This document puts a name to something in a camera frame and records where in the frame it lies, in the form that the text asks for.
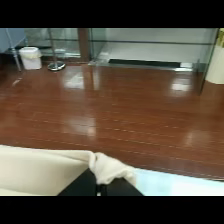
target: wooden floor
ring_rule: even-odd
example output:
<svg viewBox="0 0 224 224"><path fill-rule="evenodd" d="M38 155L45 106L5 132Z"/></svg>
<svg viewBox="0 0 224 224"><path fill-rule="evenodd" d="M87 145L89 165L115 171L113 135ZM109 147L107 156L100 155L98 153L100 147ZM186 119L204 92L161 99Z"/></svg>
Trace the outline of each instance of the wooden floor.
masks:
<svg viewBox="0 0 224 224"><path fill-rule="evenodd" d="M190 72L67 66L0 72L0 144L104 152L130 165L224 178L224 87Z"/></svg>

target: black object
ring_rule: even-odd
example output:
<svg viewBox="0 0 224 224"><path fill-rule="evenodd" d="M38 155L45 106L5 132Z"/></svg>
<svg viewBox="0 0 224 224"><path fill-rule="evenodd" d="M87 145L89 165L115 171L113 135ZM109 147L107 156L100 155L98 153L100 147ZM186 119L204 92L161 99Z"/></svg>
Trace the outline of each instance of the black object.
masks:
<svg viewBox="0 0 224 224"><path fill-rule="evenodd" d="M87 169L58 196L143 196L124 178L115 179L108 185L97 185L94 174Z"/></svg>
<svg viewBox="0 0 224 224"><path fill-rule="evenodd" d="M158 66L158 67L166 67L166 68L180 68L179 62L110 59L109 63L123 64L123 65L143 65L143 66Z"/></svg>

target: cream fabric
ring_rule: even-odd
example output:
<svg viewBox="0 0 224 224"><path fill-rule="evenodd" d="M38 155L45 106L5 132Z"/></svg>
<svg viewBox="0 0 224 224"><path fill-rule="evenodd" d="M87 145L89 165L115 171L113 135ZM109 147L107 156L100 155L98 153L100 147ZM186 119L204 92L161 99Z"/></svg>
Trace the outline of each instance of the cream fabric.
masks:
<svg viewBox="0 0 224 224"><path fill-rule="evenodd" d="M0 145L0 195L57 195L88 167L98 184L116 177L136 184L133 167L102 153Z"/></svg>

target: metal stand base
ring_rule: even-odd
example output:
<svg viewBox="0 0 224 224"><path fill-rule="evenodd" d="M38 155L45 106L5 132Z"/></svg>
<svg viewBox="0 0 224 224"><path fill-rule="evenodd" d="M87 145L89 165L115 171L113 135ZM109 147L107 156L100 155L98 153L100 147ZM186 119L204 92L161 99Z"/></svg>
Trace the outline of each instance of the metal stand base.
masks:
<svg viewBox="0 0 224 224"><path fill-rule="evenodd" d="M51 71L59 71L65 67L65 63L62 61L57 61L56 63L52 62L48 65L48 69Z"/></svg>

